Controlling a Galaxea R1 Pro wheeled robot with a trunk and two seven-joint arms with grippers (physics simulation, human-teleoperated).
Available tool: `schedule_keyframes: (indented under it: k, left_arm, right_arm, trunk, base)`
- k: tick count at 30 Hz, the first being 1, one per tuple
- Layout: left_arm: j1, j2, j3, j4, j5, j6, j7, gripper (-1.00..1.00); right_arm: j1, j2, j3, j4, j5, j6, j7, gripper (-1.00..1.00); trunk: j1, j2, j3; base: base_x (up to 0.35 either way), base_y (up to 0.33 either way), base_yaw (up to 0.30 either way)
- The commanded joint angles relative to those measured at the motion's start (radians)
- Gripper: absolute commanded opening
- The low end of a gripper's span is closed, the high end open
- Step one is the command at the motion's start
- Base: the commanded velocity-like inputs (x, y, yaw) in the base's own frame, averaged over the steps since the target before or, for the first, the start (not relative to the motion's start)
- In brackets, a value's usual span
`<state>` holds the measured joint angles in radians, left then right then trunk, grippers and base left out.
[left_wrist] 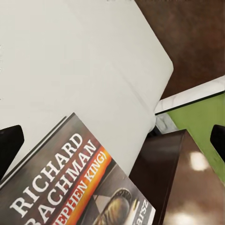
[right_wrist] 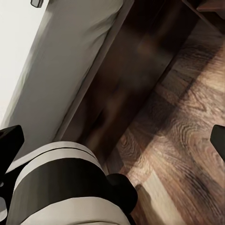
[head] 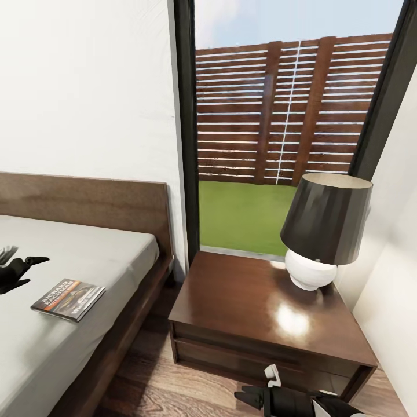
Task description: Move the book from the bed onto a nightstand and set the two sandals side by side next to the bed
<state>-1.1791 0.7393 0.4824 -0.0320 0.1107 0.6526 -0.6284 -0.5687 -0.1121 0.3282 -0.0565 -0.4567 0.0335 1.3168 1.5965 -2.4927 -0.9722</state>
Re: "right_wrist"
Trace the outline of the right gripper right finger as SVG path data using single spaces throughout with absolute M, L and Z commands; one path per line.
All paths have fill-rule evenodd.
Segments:
M 214 125 L 211 136 L 210 142 L 221 156 L 221 158 L 225 162 L 225 127 L 221 125 Z

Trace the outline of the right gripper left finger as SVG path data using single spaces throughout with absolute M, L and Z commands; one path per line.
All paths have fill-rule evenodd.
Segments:
M 0 181 L 24 144 L 21 125 L 0 130 Z

